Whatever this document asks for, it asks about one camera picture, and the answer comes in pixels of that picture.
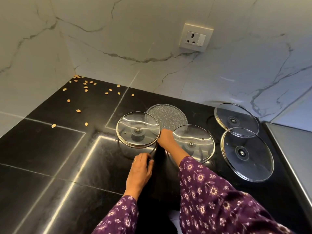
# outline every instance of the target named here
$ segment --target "person's left hand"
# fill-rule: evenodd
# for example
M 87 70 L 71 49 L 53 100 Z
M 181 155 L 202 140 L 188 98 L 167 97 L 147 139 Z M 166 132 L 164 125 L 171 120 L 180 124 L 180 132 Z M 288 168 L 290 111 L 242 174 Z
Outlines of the person's left hand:
M 135 156 L 127 178 L 124 196 L 131 195 L 136 201 L 138 200 L 143 187 L 152 175 L 154 160 L 150 160 L 148 168 L 146 168 L 147 158 L 149 157 L 148 153 L 140 153 Z

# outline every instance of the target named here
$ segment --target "person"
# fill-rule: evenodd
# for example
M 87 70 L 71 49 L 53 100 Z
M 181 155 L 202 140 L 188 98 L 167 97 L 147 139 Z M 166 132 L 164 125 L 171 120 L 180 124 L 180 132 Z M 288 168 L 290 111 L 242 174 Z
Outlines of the person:
M 158 144 L 179 166 L 180 226 L 183 234 L 290 234 L 285 226 L 248 193 L 237 191 L 228 181 L 190 157 L 175 141 L 172 131 L 163 129 Z M 132 163 L 123 197 L 97 225 L 93 234 L 135 233 L 137 200 L 151 177 L 154 161 L 141 153 Z

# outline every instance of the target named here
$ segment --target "purple floral shirt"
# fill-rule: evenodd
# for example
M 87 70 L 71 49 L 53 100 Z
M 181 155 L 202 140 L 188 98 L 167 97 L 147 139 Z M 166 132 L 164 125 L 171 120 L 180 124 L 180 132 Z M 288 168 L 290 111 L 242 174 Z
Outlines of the purple floral shirt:
M 237 191 L 228 181 L 192 157 L 185 157 L 179 169 L 180 226 L 183 234 L 293 233 L 276 223 L 251 195 Z M 93 234 L 133 234 L 137 219 L 135 199 L 124 196 L 98 224 Z

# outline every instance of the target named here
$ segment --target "light switch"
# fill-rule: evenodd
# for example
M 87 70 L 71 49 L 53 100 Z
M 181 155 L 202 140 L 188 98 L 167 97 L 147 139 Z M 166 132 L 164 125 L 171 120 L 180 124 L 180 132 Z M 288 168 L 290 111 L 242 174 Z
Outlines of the light switch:
M 206 38 L 205 34 L 200 34 L 196 45 L 202 47 L 204 44 L 205 38 Z

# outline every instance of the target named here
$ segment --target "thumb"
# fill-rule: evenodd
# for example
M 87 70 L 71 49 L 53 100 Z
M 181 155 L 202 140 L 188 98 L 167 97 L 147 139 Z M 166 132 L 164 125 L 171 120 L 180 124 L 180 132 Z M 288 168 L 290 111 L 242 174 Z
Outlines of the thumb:
M 152 159 L 149 161 L 149 166 L 147 168 L 147 176 L 148 177 L 150 177 L 152 175 L 153 166 L 154 166 L 154 160 Z

